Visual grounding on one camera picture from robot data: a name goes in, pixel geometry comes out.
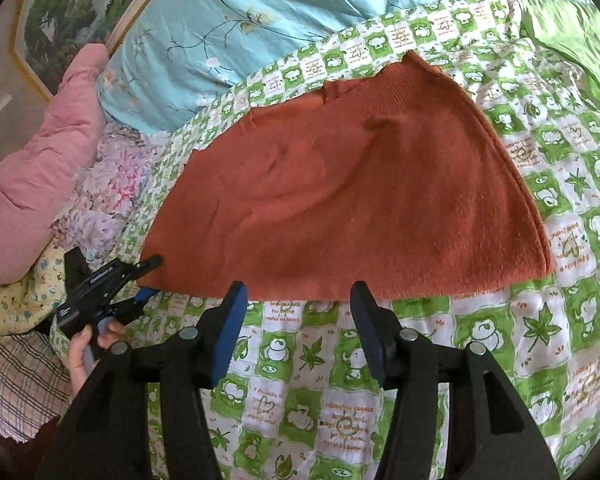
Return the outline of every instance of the silver screw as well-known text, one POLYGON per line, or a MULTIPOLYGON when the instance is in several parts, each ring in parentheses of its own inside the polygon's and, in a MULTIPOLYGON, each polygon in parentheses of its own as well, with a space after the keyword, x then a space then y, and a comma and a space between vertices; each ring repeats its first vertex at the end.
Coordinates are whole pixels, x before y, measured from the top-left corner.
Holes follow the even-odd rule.
POLYGON ((485 355, 487 353, 487 347, 478 341, 471 341, 469 343, 469 350, 476 355, 485 355))
POLYGON ((198 329, 194 326, 186 326, 180 330, 180 338, 184 340, 195 339, 198 337, 198 329))
POLYGON ((416 341, 418 332, 413 328, 403 328, 400 330, 400 337, 405 341, 416 341))
POLYGON ((122 355, 129 348, 129 345, 124 341, 116 341, 111 345, 111 353, 113 355, 122 355))

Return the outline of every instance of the dark red fabric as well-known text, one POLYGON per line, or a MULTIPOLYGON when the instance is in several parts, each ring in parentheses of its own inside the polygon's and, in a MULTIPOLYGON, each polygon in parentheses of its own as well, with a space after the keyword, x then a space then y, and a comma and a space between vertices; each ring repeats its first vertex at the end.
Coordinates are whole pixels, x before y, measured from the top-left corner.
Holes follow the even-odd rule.
POLYGON ((492 126, 415 53, 373 77, 255 108, 193 152, 140 283, 254 300, 467 294, 551 271, 536 206, 492 126))

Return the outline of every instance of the human hand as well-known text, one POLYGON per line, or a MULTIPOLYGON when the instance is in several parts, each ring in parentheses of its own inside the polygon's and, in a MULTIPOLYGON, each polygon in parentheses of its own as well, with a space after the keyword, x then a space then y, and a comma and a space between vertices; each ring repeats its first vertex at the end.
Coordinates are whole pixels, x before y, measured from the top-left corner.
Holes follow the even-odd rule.
MULTIPOLYGON (((116 341, 124 341, 126 339, 125 327, 115 319, 110 321, 105 332, 98 336, 98 345, 105 350, 108 350, 116 341)), ((91 326, 87 325, 71 338, 69 344, 69 375, 71 376, 71 386, 74 390, 74 397, 78 394, 83 384, 86 382, 88 373, 84 369, 82 358, 84 351, 91 340, 91 326)))

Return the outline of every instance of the green and white checkered bedsheet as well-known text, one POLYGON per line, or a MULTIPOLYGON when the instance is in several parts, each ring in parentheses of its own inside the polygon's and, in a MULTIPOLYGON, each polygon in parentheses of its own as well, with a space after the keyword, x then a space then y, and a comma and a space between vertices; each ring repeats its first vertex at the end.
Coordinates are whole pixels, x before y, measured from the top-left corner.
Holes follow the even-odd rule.
MULTIPOLYGON (((555 272, 491 294, 383 306, 437 344, 485 343, 568 476, 600 436, 600 106, 583 69, 534 44, 521 18, 519 0, 444 0, 360 23, 259 70, 173 134, 112 257, 139 258, 191 151, 250 107, 325 80, 371 76, 417 49, 493 122, 536 200, 555 272)), ((215 304, 159 294, 130 326, 133 343, 164 341, 215 304)), ((54 342, 66 351, 57 332, 54 342)), ((158 395, 152 386, 150 449, 155 473, 165 478, 158 395)), ((441 388, 432 478, 444 471, 447 395, 441 388)), ((371 479, 394 399, 369 375, 348 304, 313 301, 251 303, 229 374, 204 396, 225 480, 371 479)))

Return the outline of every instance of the purple floral cloth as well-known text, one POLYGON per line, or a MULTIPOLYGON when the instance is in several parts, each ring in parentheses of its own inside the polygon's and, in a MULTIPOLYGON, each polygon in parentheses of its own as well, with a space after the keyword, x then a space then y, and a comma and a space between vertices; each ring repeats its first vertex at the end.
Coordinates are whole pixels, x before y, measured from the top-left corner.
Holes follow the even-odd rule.
POLYGON ((134 130, 108 123, 98 143, 96 163, 80 171, 72 199, 52 225, 61 247, 80 247, 91 268, 100 267, 122 234, 164 148, 164 144, 150 144, 134 130))

